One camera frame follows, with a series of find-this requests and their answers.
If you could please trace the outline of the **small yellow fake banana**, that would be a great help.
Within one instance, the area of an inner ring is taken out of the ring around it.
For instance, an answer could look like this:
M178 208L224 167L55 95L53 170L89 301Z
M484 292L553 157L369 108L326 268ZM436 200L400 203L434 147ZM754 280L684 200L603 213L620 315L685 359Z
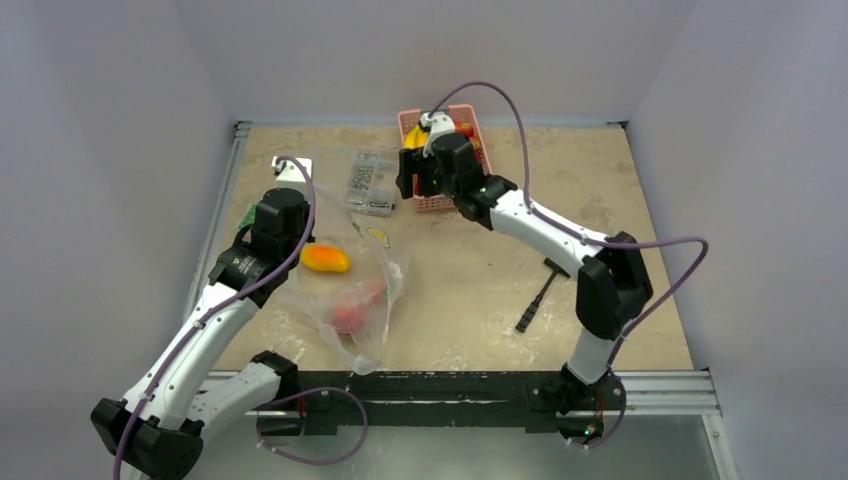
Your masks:
M415 125L404 138L404 149L416 150L423 148L429 139L429 131L421 125Z

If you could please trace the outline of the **red fake grape bunch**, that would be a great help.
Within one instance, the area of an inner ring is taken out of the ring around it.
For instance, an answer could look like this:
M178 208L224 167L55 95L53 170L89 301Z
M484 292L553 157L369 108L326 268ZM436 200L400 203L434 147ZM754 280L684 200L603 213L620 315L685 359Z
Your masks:
M475 155L478 158L482 158L484 156L483 145L480 140L480 137L476 133L474 125L469 122L455 122L454 125L455 132L466 136L471 145L473 146Z

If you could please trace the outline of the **orange fake fruit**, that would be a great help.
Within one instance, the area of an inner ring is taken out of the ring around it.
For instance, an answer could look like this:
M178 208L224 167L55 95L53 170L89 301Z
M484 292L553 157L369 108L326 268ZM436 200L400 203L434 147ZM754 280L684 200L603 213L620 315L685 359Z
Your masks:
M351 259L345 251L328 245L304 246L300 261L307 269L318 273L347 273L351 269Z

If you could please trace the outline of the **clear plastic bag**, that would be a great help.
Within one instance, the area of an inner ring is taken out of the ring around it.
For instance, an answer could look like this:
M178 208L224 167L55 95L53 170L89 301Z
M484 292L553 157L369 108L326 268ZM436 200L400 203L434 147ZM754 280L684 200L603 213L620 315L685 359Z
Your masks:
M383 218L350 211L329 186L318 184L315 190L313 244L341 250L350 268L317 272L300 263L275 298L312 327L346 367L366 375L382 364L392 310L408 278L409 255Z

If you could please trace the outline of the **pink red fake peach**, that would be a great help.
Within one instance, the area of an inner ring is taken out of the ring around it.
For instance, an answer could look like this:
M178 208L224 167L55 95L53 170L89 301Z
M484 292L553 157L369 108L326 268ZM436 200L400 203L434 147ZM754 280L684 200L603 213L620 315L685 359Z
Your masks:
M329 323L337 334L352 336L369 323L372 311L386 304L386 283L374 281L362 283L344 292L330 309Z

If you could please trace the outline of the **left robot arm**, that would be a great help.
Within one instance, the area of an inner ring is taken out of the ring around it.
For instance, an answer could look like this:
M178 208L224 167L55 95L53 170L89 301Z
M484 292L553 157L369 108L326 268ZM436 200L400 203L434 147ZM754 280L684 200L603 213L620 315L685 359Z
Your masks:
M182 479L197 463L211 412L190 416L201 384L234 336L288 278L312 240L315 191L273 188L217 258L175 338L118 400L103 398L91 421L113 454L115 479Z

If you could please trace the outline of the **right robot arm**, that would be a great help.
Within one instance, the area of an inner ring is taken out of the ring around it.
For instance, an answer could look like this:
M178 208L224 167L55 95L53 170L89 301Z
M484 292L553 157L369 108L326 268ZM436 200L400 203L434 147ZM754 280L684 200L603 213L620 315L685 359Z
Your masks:
M575 280L582 330L563 367L561 392L576 407L596 399L610 374L616 340L653 296L634 238L578 229L544 212L514 182L485 172L471 141L459 133L436 139L430 148L401 149L396 185L405 199L414 193L449 197L465 219L521 241Z

